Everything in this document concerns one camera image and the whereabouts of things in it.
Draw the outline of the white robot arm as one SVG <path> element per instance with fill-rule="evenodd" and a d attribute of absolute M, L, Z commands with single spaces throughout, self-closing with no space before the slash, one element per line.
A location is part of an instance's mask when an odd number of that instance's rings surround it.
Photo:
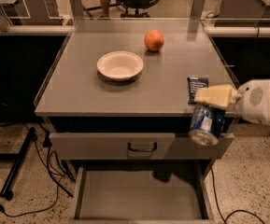
<path fill-rule="evenodd" d="M 197 104 L 232 110 L 245 121 L 270 125 L 270 79 L 252 79 L 238 89 L 231 85 L 216 85 L 199 89 Z"/>

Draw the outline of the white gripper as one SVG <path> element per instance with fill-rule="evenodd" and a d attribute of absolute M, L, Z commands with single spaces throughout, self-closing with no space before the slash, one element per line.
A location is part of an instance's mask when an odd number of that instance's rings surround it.
<path fill-rule="evenodd" d="M 197 90 L 194 101 L 226 110 L 234 104 L 234 112 L 250 123 L 270 125 L 270 79 L 253 79 L 238 90 L 231 85 L 217 85 Z"/>

